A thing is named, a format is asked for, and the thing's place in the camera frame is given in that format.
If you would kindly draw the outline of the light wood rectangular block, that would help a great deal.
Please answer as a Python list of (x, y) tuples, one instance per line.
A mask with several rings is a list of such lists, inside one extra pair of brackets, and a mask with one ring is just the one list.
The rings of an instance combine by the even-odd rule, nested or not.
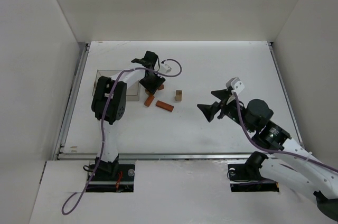
[(182, 91), (181, 90), (176, 90), (175, 92), (175, 101), (181, 102), (182, 101)]

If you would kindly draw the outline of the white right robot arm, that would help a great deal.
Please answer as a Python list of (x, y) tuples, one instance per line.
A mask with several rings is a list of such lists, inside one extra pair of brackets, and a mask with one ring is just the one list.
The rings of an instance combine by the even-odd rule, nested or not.
[(337, 221), (337, 169), (319, 161), (272, 122), (274, 112), (263, 100), (253, 99), (244, 106), (238, 92), (231, 88), (211, 93), (220, 101), (197, 107), (209, 122), (227, 116), (241, 126), (257, 149), (247, 160), (249, 170), (289, 186), (313, 201), (322, 214)]

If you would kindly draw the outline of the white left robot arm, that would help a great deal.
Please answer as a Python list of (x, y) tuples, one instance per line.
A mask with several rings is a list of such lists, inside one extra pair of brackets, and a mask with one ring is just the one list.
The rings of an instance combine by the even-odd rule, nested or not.
[(113, 124), (124, 115), (127, 90), (134, 84), (141, 84), (153, 95), (165, 79), (157, 75), (159, 57), (156, 53), (146, 51), (141, 59), (133, 59), (129, 68), (111, 76), (101, 76), (96, 85), (91, 110), (101, 122), (104, 134), (103, 147), (95, 160), (97, 167), (95, 177), (114, 179), (118, 173), (118, 150), (116, 138), (112, 135)]

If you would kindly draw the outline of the red-brown wooden cylinder block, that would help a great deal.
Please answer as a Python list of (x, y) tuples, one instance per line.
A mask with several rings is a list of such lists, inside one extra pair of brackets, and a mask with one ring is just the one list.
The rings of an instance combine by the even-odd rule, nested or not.
[(147, 97), (147, 99), (145, 100), (144, 105), (145, 105), (146, 107), (149, 107), (149, 106), (152, 104), (154, 98), (155, 98), (154, 95), (149, 95), (149, 96)]

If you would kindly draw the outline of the red-brown long rectangular block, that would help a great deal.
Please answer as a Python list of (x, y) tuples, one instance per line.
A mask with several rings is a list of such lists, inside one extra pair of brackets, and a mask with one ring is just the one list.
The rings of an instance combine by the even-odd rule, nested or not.
[(169, 111), (169, 112), (172, 112), (173, 109), (174, 109), (174, 106), (167, 104), (165, 102), (162, 102), (160, 100), (158, 100), (156, 102), (156, 107), (161, 108), (161, 109), (166, 110), (166, 111)]

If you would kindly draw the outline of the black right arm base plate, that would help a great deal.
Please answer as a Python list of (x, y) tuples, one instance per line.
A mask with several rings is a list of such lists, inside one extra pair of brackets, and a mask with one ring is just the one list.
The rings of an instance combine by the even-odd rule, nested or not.
[(244, 163), (228, 164), (227, 178), (231, 192), (279, 192), (277, 182), (263, 178), (257, 170), (251, 170)]

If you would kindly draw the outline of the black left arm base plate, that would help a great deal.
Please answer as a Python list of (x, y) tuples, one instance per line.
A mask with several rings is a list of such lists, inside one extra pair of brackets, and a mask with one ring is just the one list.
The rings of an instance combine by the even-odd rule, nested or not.
[(134, 191), (135, 164), (117, 164), (112, 173), (98, 169), (86, 192), (130, 193)]

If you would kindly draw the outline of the aluminium table edge rail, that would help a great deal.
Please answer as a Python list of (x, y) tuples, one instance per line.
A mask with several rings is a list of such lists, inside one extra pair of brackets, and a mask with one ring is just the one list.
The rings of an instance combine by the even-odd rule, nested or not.
[(58, 159), (58, 155), (61, 152), (61, 149), (64, 147), (64, 144), (67, 140), (68, 131), (70, 128), (73, 111), (76, 105), (77, 96), (79, 93), (79, 88), (83, 76), (83, 72), (85, 69), (88, 52), (90, 49), (90, 42), (79, 42), (80, 53), (77, 61), (76, 68), (74, 70), (72, 85), (70, 88), (67, 106), (63, 115), (62, 124), (60, 131), (58, 133), (58, 137), (56, 139), (56, 143), (53, 149), (52, 160), (55, 161)]

